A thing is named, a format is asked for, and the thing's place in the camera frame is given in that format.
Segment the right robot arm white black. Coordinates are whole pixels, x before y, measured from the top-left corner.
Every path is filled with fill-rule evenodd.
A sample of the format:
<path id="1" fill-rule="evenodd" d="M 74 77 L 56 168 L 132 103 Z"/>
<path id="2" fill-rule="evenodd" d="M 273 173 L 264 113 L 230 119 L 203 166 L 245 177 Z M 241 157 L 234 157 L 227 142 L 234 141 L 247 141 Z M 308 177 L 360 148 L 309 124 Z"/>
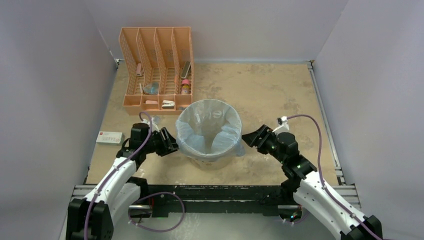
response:
<path id="1" fill-rule="evenodd" d="M 288 204 L 296 202 L 319 220 L 337 240 L 376 240 L 383 238 L 381 222 L 366 216 L 347 202 L 320 175 L 317 168 L 300 154 L 295 136 L 274 131 L 266 125 L 242 135 L 242 140 L 282 164 L 287 180 L 280 196 Z"/>

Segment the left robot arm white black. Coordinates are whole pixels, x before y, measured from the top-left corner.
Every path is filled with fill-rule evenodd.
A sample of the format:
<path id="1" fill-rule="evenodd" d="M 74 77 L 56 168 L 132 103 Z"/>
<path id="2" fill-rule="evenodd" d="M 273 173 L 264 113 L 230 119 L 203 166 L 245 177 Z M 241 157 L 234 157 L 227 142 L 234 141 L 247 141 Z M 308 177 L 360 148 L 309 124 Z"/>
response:
<path id="1" fill-rule="evenodd" d="M 130 137 L 121 145 L 102 180 L 84 197 L 74 198 L 67 208 L 67 240 L 110 240 L 121 216 L 130 204 L 149 199 L 147 181 L 133 177 L 147 155 L 160 157 L 179 149 L 165 128 L 144 120 L 133 124 Z"/>

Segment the beige capybara trash bin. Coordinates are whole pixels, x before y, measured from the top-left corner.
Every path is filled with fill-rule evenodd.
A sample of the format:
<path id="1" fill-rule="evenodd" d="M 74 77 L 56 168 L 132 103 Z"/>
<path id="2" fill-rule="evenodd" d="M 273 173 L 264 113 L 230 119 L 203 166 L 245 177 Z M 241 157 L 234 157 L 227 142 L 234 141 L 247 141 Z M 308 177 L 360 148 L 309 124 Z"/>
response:
<path id="1" fill-rule="evenodd" d="M 220 157 L 220 158 L 198 158 L 195 156 L 187 155 L 189 161 L 198 169 L 203 171 L 219 170 L 226 167 L 233 157 Z"/>

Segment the blue plastic trash bag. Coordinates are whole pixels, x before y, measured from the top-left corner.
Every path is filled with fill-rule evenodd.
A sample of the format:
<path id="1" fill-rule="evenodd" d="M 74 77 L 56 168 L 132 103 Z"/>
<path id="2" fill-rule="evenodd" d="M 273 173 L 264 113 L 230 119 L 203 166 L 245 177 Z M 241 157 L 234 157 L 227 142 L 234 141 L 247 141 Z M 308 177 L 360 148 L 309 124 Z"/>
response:
<path id="1" fill-rule="evenodd" d="M 242 120 L 224 101 L 203 99 L 185 108 L 175 122 L 179 150 L 192 159 L 216 162 L 242 157 Z"/>

